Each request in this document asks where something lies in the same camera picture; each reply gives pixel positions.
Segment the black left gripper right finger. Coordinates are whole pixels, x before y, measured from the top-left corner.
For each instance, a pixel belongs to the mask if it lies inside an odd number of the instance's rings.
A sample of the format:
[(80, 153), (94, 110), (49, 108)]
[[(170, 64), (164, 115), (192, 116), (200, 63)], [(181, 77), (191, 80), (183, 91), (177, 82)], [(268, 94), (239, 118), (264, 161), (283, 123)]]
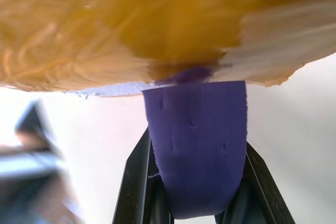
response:
[(248, 143), (243, 178), (216, 224), (296, 224), (265, 161)]

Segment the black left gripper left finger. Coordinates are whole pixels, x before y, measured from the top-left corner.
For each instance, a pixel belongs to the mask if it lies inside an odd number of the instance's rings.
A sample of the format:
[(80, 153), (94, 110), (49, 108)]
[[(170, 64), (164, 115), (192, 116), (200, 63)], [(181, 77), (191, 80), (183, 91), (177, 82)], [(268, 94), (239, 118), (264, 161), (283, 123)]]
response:
[(174, 224), (149, 130), (126, 161), (112, 224)]

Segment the dark crate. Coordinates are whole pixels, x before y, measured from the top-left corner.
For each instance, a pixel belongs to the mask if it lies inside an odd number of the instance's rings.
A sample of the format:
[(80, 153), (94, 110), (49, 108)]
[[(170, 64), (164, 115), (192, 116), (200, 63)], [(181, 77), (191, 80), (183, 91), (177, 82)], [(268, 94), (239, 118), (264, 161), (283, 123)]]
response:
[(0, 146), (0, 224), (85, 224), (66, 166), (38, 100), (15, 126), (17, 146)]

